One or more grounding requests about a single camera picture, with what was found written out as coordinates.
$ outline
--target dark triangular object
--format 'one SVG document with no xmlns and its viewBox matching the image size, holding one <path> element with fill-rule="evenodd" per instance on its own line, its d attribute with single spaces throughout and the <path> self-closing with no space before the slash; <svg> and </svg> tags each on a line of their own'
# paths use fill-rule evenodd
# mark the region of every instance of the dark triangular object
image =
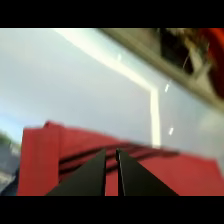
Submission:
<svg viewBox="0 0 224 224">
<path fill-rule="evenodd" d="M 127 152 L 116 151 L 120 196 L 178 196 Z"/>
<path fill-rule="evenodd" d="M 106 151 L 100 151 L 46 196 L 104 196 Z"/>
</svg>

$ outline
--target black bar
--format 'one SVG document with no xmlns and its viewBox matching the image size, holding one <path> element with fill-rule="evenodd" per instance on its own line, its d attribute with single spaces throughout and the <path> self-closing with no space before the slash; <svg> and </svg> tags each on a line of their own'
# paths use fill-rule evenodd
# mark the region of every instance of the black bar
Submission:
<svg viewBox="0 0 224 224">
<path fill-rule="evenodd" d="M 119 196 L 178 196 L 127 152 L 116 151 Z"/>
<path fill-rule="evenodd" d="M 46 196 L 105 196 L 106 151 L 101 150 Z"/>
</svg>

